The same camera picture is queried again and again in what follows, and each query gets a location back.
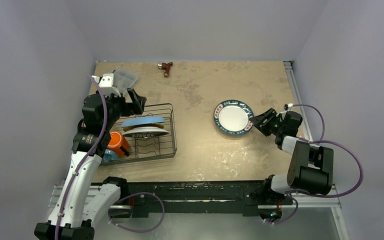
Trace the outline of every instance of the beige table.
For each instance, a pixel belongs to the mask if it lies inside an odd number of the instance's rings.
[[[292,103],[282,62],[175,62],[169,78],[156,62],[99,62],[94,74],[102,76],[119,66],[139,74],[134,89],[147,97],[147,105],[173,104],[177,154],[100,166],[94,182],[108,176],[129,182],[262,180],[287,172],[291,156],[277,148],[274,136],[265,137],[252,128],[231,137],[213,121],[214,108],[224,100],[247,103],[255,115],[269,108],[281,111],[285,103]]]

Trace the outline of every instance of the white plate with blue rim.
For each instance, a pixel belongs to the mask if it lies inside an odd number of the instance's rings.
[[[239,136],[248,133],[253,127],[249,118],[254,117],[251,108],[239,100],[226,100],[214,109],[215,125],[223,133]]]

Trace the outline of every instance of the wire dish rack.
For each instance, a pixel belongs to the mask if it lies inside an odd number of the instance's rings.
[[[134,163],[147,160],[168,159],[175,156],[177,151],[175,115],[171,103],[162,103],[145,106],[142,115],[120,118],[112,127],[111,131],[119,131],[123,134],[122,123],[143,116],[159,116],[165,119],[164,129],[169,134],[149,138],[126,137],[130,145],[130,156],[119,157],[115,161],[103,162],[101,166]]]

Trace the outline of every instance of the blue rim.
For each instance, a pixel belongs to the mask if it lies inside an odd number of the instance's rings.
[[[232,136],[239,136],[248,133],[253,128],[253,123],[251,121],[248,121],[248,125],[244,129],[241,129],[239,131],[229,131],[220,124],[219,113],[226,106],[239,106],[246,112],[248,118],[254,117],[253,110],[246,103],[234,99],[222,101],[215,107],[214,113],[212,115],[217,128],[220,129],[223,133]]]

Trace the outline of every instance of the orange mug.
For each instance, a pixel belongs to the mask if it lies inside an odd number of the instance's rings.
[[[130,145],[126,138],[118,131],[112,131],[110,135],[111,140],[109,141],[107,148],[114,151],[119,157],[124,155],[128,157],[130,155]]]

